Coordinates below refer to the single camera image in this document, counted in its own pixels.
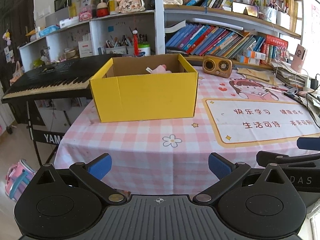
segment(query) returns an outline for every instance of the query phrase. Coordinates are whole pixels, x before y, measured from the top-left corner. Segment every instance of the crosshair marking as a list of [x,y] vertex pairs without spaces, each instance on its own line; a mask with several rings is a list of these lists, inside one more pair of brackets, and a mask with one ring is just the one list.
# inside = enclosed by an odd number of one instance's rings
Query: crosshair marking
[[163,198],[157,198],[156,201],[157,201],[158,203],[162,203],[162,202],[165,201],[165,200],[164,200]]

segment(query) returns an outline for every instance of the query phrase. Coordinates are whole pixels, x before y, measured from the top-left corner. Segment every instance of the red tassel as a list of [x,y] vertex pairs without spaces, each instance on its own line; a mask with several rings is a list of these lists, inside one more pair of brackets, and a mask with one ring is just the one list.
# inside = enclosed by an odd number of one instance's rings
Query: red tassel
[[134,30],[132,33],[133,33],[134,54],[135,54],[135,56],[138,56],[139,55],[139,50],[138,50],[138,31]]

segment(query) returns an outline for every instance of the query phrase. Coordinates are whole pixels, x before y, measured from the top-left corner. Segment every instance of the blue gripper pad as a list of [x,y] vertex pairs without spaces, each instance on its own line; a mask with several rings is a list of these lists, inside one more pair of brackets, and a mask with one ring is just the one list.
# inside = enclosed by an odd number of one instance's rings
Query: blue gripper pad
[[297,147],[303,150],[320,151],[320,138],[300,137],[297,140]]
[[102,180],[111,170],[112,159],[109,154],[105,154],[97,162],[93,164],[89,163],[89,165],[88,172],[98,180]]
[[232,172],[232,167],[228,165],[226,162],[222,161],[222,159],[224,158],[221,157],[219,159],[217,156],[213,154],[209,155],[209,169],[214,175],[217,176],[218,179],[223,179],[225,176],[229,175]]

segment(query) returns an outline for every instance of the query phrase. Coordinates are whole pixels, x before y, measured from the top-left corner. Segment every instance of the bag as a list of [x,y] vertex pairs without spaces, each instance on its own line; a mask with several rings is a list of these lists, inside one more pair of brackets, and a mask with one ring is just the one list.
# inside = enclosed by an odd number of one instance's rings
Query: bag
[[5,176],[5,193],[8,198],[17,202],[36,172],[27,164],[25,159],[12,165]]
[[15,83],[19,77],[23,75],[22,67],[20,66],[20,62],[17,61],[16,64],[16,71],[13,73],[13,78],[10,79],[10,86],[12,86],[13,83]]

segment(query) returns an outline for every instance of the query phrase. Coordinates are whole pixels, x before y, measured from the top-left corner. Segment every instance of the table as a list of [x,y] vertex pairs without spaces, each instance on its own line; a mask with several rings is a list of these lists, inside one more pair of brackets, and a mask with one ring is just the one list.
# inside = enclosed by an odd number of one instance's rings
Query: table
[[258,166],[260,150],[313,153],[296,146],[301,135],[320,136],[303,106],[235,71],[226,79],[195,68],[199,84],[193,118],[100,123],[92,101],[62,139],[55,167],[109,153],[112,169],[102,181],[113,188],[197,194],[218,181],[208,168],[211,152],[251,167]]

